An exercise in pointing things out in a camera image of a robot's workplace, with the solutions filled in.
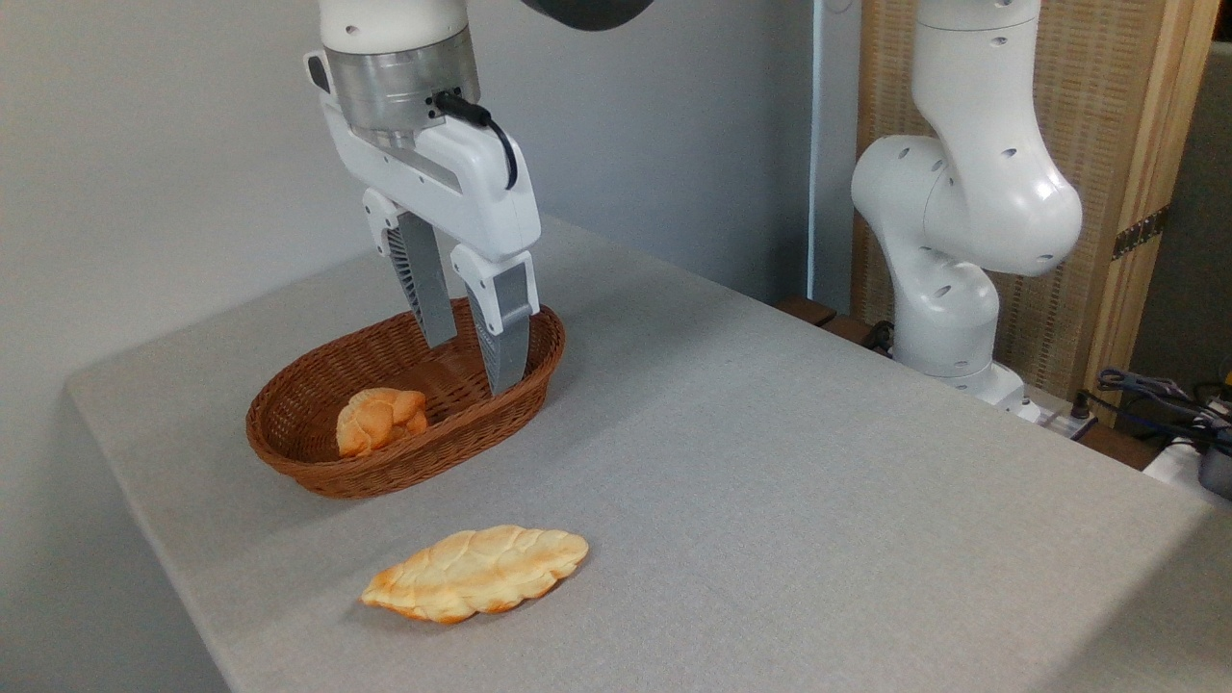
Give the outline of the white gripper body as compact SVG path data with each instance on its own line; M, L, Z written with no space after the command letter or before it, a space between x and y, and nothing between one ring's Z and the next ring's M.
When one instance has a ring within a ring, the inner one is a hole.
M335 97L322 97L322 113L347 171L487 260L538 240L540 211L516 143L517 180L509 187L506 153L489 129L448 117L420 131L411 148L381 148L351 131Z

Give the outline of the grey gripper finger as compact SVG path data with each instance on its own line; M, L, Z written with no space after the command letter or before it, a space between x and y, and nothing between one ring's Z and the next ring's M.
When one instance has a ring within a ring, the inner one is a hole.
M428 346L436 349L452 342L456 321L434 228L375 189L366 189L363 208L375 245L395 268Z
M524 380L529 321L540 312L532 255L489 261L460 244L450 263L467 289L490 392L501 395Z

